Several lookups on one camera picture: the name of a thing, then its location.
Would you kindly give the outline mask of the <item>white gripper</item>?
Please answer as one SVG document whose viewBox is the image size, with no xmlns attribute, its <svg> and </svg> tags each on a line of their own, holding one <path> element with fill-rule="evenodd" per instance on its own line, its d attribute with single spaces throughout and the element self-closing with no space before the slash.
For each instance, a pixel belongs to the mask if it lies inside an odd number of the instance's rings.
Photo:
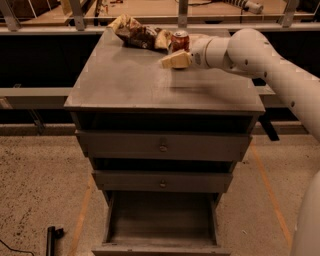
<svg viewBox="0 0 320 256">
<path fill-rule="evenodd" d="M 194 67 L 208 69 L 206 60 L 206 49 L 212 38 L 204 34 L 191 34 L 189 43 L 189 53 L 185 50 L 175 51 L 165 57 L 160 62 L 163 68 L 183 69 L 191 64 Z"/>
</svg>

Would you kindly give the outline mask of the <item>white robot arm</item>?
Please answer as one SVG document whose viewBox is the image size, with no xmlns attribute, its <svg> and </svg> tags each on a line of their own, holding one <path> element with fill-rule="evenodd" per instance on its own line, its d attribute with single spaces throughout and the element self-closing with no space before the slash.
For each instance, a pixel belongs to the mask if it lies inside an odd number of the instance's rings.
<svg viewBox="0 0 320 256">
<path fill-rule="evenodd" d="M 164 68 L 218 68 L 265 81 L 320 140 L 320 80 L 283 58 L 259 31 L 247 28 L 230 37 L 202 36 L 188 51 L 178 50 L 161 59 Z M 320 172 L 303 197 L 290 256 L 320 256 Z"/>
</svg>

